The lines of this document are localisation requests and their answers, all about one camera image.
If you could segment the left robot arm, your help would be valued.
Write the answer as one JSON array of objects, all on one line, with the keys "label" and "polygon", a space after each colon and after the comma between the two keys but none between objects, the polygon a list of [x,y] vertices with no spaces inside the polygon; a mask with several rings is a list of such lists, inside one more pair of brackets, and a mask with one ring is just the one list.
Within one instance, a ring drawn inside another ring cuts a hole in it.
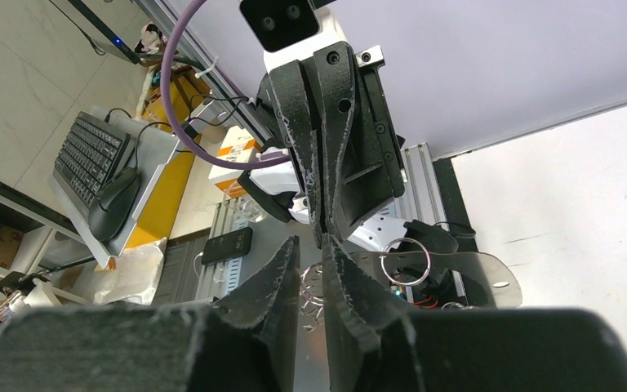
[{"label": "left robot arm", "polygon": [[317,246],[331,236],[371,252],[455,252],[475,237],[469,224],[384,214],[408,179],[384,62],[379,46],[354,51],[340,41],[269,72],[260,107],[273,135],[238,183],[274,219],[308,225]]}]

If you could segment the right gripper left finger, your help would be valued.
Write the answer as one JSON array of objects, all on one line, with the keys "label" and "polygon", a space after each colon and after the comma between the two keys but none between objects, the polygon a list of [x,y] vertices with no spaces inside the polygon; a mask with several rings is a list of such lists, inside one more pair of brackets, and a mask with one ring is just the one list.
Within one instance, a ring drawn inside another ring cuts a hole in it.
[{"label": "right gripper left finger", "polygon": [[300,239],[217,303],[219,391],[291,391],[300,301]]}]

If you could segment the split keyring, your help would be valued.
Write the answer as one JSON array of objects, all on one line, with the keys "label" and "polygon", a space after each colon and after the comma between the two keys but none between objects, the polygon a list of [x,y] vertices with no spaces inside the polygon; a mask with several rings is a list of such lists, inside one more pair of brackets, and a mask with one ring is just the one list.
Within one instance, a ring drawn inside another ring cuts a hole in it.
[{"label": "split keyring", "polygon": [[[393,274],[389,272],[389,269],[386,267],[386,261],[389,257],[392,257],[392,260],[390,261],[390,266],[392,270],[403,270],[412,266],[417,266],[420,263],[419,256],[412,256],[406,252],[403,253],[403,252],[390,252],[389,251],[393,245],[400,244],[400,243],[411,243],[420,248],[420,253],[422,255],[421,258],[425,261],[425,269],[423,270],[420,277],[415,280],[407,281],[407,282],[399,281],[393,277]],[[402,287],[414,287],[414,286],[420,285],[429,277],[431,267],[432,267],[431,255],[427,247],[423,245],[420,241],[413,239],[413,238],[407,238],[407,237],[396,238],[388,242],[386,246],[383,248],[383,250],[381,251],[379,259],[380,259],[381,271],[383,272],[385,277],[392,284],[397,285],[397,286],[402,286]]]}]

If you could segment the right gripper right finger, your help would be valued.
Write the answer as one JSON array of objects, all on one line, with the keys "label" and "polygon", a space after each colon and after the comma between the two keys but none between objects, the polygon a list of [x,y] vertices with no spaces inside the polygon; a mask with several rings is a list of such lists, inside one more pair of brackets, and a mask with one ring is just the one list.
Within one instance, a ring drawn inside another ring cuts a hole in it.
[{"label": "right gripper right finger", "polygon": [[408,304],[330,234],[322,240],[322,269],[331,390],[416,390],[416,329]]}]

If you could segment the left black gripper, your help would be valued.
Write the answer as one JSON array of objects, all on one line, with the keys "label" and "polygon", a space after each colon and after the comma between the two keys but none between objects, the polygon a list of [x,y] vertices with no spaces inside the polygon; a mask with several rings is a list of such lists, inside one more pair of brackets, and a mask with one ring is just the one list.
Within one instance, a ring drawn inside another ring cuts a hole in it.
[{"label": "left black gripper", "polygon": [[346,240],[384,205],[405,194],[404,163],[380,80],[385,65],[374,46],[356,54],[347,42],[313,56],[320,92],[322,180],[313,93],[305,67],[293,60],[268,74],[268,96],[309,207],[315,242],[324,231]]}]

